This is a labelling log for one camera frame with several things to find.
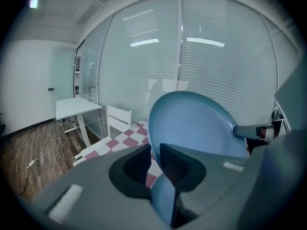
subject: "door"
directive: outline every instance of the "door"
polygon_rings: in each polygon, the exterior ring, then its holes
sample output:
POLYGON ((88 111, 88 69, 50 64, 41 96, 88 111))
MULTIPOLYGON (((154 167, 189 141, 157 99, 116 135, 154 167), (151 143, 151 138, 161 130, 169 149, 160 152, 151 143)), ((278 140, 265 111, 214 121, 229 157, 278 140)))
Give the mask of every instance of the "door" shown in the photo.
POLYGON ((50 88, 53 102, 74 97, 73 77, 76 48, 57 46, 51 52, 50 88))

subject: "window blinds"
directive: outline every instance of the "window blinds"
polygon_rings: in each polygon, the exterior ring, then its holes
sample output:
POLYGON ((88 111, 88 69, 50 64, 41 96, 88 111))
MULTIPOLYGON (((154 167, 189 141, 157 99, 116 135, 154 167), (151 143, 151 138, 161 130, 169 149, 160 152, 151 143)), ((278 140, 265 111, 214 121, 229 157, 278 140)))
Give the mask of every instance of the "window blinds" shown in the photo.
POLYGON ((299 63, 298 53, 285 34, 269 19, 265 22, 271 33, 278 63, 278 88, 288 79, 299 63))
MULTIPOLYGON (((97 26, 86 38, 80 64, 80 97, 94 103, 97 100, 97 71, 103 38, 110 18, 97 26)), ((84 123, 98 137, 103 138, 99 111, 83 114, 84 123)))
POLYGON ((269 122, 277 69, 261 15, 228 0, 182 0, 182 20, 177 90, 217 101, 239 125, 269 122))
POLYGON ((132 111, 137 122, 147 120, 153 103, 172 91, 177 4, 178 0, 144 0, 113 15, 98 76, 104 134, 107 104, 132 111))

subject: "table leg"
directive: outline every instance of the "table leg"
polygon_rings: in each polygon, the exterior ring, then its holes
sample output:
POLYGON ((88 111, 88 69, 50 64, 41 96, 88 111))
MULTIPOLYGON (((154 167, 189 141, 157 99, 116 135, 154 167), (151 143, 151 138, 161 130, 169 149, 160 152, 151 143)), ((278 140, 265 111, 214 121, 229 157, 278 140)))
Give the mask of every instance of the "table leg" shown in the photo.
POLYGON ((78 114, 77 117, 78 117, 79 127, 80 127, 80 130, 81 130, 82 136, 83 136, 83 140, 86 144, 86 147, 90 147, 91 143, 90 143, 90 140, 88 139, 88 136, 87 136, 87 133, 86 133, 83 116, 82 116, 82 114, 78 114))
POLYGON ((72 125, 73 125, 73 128, 68 129, 68 130, 65 130, 65 134, 67 134, 68 132, 74 131, 74 130, 76 130, 76 129, 79 128, 79 126, 77 126, 77 123, 76 123, 76 122, 72 123, 72 125))

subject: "white table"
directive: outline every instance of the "white table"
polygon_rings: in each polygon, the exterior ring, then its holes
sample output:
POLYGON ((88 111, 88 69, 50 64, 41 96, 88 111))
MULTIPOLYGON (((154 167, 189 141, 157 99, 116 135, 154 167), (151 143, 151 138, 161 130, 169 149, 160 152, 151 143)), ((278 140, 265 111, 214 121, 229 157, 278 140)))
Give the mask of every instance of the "white table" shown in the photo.
POLYGON ((90 143, 90 140, 88 139, 88 136, 85 130, 85 125, 84 125, 82 114, 90 112, 90 111, 98 110, 100 108, 102 108, 102 106, 97 105, 81 97, 60 100, 60 101, 57 101, 56 120, 60 120, 60 119, 71 117, 71 116, 77 116, 79 127, 77 127, 76 124, 73 123, 73 128, 66 130, 65 133, 68 133, 70 131, 80 128, 84 142, 86 144, 86 147, 89 147, 91 146, 91 143, 90 143))

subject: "wooden floor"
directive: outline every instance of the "wooden floor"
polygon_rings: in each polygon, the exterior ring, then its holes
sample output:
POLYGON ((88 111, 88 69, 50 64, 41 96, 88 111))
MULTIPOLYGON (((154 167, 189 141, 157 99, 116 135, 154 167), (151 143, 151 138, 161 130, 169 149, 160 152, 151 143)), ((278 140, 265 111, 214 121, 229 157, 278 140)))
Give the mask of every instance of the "wooden floor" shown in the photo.
MULTIPOLYGON (((22 194, 24 198, 31 200, 50 183, 59 140, 50 143, 47 155, 36 161, 30 170, 27 169, 27 164, 42 157, 46 153, 47 144, 54 138, 61 138, 62 144, 53 180, 72 168, 72 163, 76 161, 74 156, 86 148, 80 130, 64 133, 65 130, 72 127, 72 123, 68 121, 62 126, 54 121, 15 135, 3 144, 1 168, 15 193, 19 194, 23 191, 25 178, 29 171, 26 190, 22 194)), ((87 129, 87 133, 91 144, 99 141, 90 130, 87 129)))

